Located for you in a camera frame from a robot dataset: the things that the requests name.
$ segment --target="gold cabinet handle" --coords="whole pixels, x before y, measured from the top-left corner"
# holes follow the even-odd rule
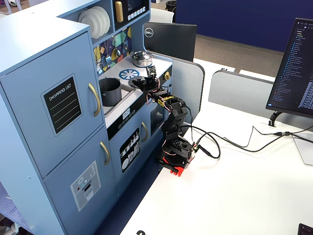
[[[145,138],[141,142],[145,142],[147,140],[147,138],[148,138],[148,129],[147,129],[146,125],[143,122],[141,122],[141,125],[143,126],[143,128],[145,128],[145,131],[146,131],[146,136],[145,136]]]
[[[97,110],[93,113],[93,115],[96,117],[99,114],[100,110],[101,110],[100,99],[99,99],[97,91],[94,89],[94,87],[93,87],[93,85],[91,83],[88,84],[88,87],[92,91],[94,97],[96,97],[96,100],[97,100]]]
[[[107,164],[109,164],[109,162],[110,162],[110,154],[109,154],[109,151],[108,151],[107,147],[105,146],[105,144],[104,144],[102,141],[100,142],[100,145],[101,145],[101,147],[104,149],[104,151],[107,153],[108,160],[107,160],[107,161],[104,161],[104,165],[107,165]]]
[[[164,80],[167,81],[167,80],[170,80],[170,78],[171,78],[170,72],[167,71],[164,75]]]
[[[122,23],[124,20],[122,2],[120,1],[115,2],[115,12],[116,12],[116,21]]]

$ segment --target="knob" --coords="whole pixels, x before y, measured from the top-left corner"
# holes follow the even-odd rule
[[[170,75],[170,72],[169,72],[169,71],[167,71],[167,72],[165,73],[165,75],[164,75],[164,79],[165,79],[165,81],[167,81],[167,80],[170,80],[170,79],[171,79],[171,75]]]

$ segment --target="black panel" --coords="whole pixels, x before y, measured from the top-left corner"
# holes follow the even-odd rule
[[[114,21],[115,21],[115,29],[118,30],[121,27],[125,26],[129,22],[135,20],[136,18],[140,17],[142,14],[149,11],[149,0],[112,0],[113,1],[113,14],[114,14]],[[120,1],[122,2],[123,7],[123,22],[119,23],[116,21],[116,10],[115,10],[115,2]],[[140,13],[139,15],[135,16],[131,20],[128,20],[128,16],[132,13],[140,10],[141,8],[146,7],[145,12]]]
[[[142,94],[126,111],[108,128],[109,140],[123,128],[133,115],[146,103],[146,96]]]
[[[193,62],[197,26],[178,23],[145,23],[147,50]]]
[[[46,93],[44,99],[56,133],[82,113],[73,77]]]
[[[140,152],[140,131],[139,128],[123,143],[119,149],[121,156],[121,167],[122,172],[130,166],[133,160],[137,157]]]

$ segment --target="dell monitor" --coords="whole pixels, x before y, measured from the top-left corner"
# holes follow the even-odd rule
[[[145,23],[147,50],[193,62],[197,26],[178,23]]]
[[[313,118],[313,20],[296,18],[266,109]],[[295,142],[303,161],[313,165],[312,143]]]

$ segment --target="black cup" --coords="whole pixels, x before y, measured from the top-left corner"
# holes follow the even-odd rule
[[[110,107],[122,100],[121,82],[116,78],[104,78],[99,81],[102,104]]]

